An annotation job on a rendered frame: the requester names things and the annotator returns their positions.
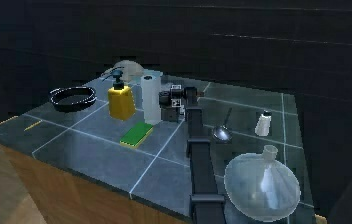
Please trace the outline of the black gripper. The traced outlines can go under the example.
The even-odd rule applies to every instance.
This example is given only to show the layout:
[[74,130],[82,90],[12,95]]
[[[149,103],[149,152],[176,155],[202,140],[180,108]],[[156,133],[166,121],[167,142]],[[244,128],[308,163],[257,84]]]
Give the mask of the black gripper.
[[161,91],[159,93],[159,106],[163,121],[179,121],[180,109],[182,108],[180,96],[173,97],[170,91]]

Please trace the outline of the white paper towel roll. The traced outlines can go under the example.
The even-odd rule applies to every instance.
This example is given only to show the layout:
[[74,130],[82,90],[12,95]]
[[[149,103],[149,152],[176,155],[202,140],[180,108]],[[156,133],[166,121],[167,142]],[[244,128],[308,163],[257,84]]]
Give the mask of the white paper towel roll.
[[140,83],[142,89],[142,108],[146,123],[156,125],[161,121],[159,92],[161,81],[153,75],[144,75]]

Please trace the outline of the yellow soap dispenser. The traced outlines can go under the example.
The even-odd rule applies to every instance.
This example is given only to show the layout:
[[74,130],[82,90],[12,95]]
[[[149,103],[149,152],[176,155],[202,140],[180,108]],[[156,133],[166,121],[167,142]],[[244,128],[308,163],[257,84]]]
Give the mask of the yellow soap dispenser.
[[136,112],[132,89],[122,79],[123,71],[114,70],[112,87],[108,90],[109,114],[112,118],[128,120]]

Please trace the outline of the green and yellow sponge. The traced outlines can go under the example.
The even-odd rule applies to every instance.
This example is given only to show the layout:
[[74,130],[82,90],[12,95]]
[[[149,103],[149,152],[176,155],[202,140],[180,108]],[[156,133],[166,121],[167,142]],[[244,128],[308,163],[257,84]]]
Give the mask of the green and yellow sponge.
[[153,126],[151,124],[139,122],[121,137],[120,144],[130,148],[137,148],[152,130]]

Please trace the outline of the grey metal ladle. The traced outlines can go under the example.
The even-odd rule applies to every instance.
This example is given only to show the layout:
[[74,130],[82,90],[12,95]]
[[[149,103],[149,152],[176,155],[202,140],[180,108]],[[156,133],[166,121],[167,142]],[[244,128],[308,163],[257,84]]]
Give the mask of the grey metal ladle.
[[223,124],[212,129],[212,136],[218,142],[229,142],[232,139],[232,133],[227,127],[227,122],[229,121],[231,112],[232,109],[229,108]]

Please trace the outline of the black round pan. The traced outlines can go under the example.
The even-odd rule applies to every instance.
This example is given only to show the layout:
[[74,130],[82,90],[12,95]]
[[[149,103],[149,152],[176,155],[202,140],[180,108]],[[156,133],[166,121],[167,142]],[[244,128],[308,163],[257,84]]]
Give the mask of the black round pan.
[[[85,95],[84,99],[77,102],[63,104],[61,100],[74,95]],[[49,92],[49,101],[56,111],[69,113],[84,110],[96,102],[96,90],[87,86],[56,88]]]

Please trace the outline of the white salt shaker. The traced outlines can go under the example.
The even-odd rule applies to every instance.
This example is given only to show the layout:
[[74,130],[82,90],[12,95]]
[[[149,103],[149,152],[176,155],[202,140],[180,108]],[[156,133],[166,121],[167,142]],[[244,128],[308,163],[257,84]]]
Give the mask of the white salt shaker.
[[269,134],[272,120],[272,113],[270,111],[264,111],[258,119],[255,127],[255,134],[258,136],[266,137]]

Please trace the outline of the clear glass flask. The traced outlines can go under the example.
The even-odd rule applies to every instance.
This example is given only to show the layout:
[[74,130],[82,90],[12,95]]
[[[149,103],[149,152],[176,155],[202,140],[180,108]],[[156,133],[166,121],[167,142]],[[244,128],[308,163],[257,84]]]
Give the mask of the clear glass flask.
[[275,146],[265,145],[261,153],[238,155],[225,168],[224,186],[231,203],[257,221],[286,218],[300,201],[299,181],[277,154]]

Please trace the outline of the wooden counter with tiled top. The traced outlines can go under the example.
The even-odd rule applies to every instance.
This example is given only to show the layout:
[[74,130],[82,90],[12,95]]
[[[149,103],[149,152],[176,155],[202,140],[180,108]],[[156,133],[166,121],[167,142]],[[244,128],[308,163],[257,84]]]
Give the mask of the wooden counter with tiled top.
[[[278,161],[296,175],[301,199],[289,217],[270,224],[316,224],[310,184],[291,95],[236,87],[175,76],[164,76],[165,88],[194,86],[204,95],[206,132],[224,122],[229,144],[211,145],[217,186],[222,188],[228,162],[239,154],[259,153],[265,145],[278,148]],[[186,157],[187,124],[156,125],[136,149],[120,145],[120,138],[142,121],[141,111],[127,121],[110,117],[110,80],[91,81],[96,103],[84,111],[60,113],[46,103],[0,125],[0,144],[24,182],[47,224],[189,224],[191,193]],[[269,134],[255,134],[259,116],[272,113]],[[29,125],[42,120],[34,128]],[[226,203],[228,224],[268,224],[252,220]]]

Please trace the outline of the yellow pencil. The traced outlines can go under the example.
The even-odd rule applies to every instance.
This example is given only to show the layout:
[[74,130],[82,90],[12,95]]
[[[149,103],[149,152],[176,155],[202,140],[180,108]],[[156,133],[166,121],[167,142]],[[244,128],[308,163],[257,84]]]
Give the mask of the yellow pencil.
[[24,131],[28,131],[28,130],[34,128],[35,126],[39,125],[40,123],[42,123],[42,120],[39,120],[39,121],[37,121],[37,122],[35,122],[35,123],[29,125],[28,127],[26,127],[26,128],[24,129]]

